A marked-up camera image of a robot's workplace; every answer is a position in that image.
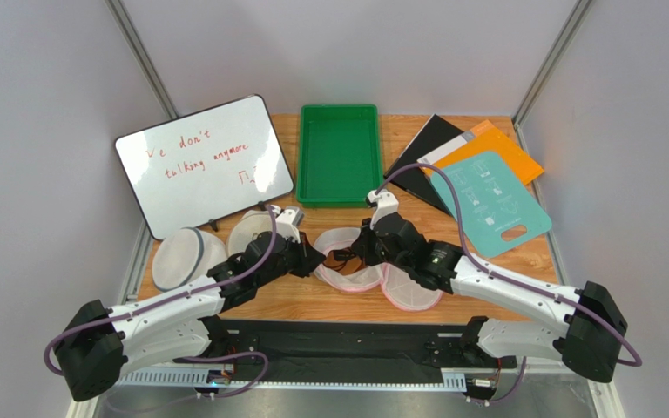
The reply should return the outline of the black and orange bra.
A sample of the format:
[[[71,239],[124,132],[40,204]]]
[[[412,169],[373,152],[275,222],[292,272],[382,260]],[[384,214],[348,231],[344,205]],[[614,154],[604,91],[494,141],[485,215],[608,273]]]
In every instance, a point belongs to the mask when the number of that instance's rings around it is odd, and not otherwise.
[[[332,250],[322,265],[342,275],[350,275],[365,268],[362,257],[354,253],[350,247]]]

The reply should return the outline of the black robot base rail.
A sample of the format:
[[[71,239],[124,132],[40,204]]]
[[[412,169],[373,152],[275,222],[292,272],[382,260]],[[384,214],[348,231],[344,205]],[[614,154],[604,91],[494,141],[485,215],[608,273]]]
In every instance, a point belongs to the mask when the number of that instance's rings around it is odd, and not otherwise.
[[[437,383],[442,369],[513,370],[463,345],[462,325],[202,319],[211,338],[204,358],[250,353],[233,361],[233,376],[286,383]]]

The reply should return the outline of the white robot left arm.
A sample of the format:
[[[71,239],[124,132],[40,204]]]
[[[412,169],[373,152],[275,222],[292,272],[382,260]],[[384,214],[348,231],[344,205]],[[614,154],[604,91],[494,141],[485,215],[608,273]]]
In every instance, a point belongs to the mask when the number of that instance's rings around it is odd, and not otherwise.
[[[48,351],[72,399],[87,401],[143,367],[222,355],[214,348],[221,336],[213,317],[252,300],[279,277],[309,276],[325,259],[304,233],[294,239],[264,232],[245,251],[182,287],[131,304],[82,305]]]

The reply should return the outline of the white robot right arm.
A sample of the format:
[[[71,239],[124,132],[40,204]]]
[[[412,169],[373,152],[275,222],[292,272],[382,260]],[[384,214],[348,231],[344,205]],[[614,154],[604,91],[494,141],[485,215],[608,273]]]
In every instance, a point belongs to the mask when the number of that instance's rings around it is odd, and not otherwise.
[[[513,273],[460,246],[427,240],[397,213],[362,221],[352,251],[368,266],[386,263],[416,284],[488,301],[527,317],[503,323],[481,319],[468,338],[492,357],[523,356],[561,361],[591,381],[609,383],[622,364],[627,321],[609,290],[555,285]]]

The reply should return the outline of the white mesh laundry bag pink zipper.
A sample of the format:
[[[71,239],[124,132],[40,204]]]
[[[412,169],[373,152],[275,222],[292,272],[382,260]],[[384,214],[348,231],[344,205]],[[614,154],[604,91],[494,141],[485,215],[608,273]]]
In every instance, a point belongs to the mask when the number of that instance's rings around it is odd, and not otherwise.
[[[328,230],[317,238],[314,248],[327,256],[334,249],[350,247],[359,232],[355,227]],[[431,309],[442,296],[439,291],[420,287],[404,271],[389,264],[365,266],[350,275],[339,274],[321,264],[314,274],[319,280],[346,293],[362,293],[379,287],[389,302],[407,312]]]

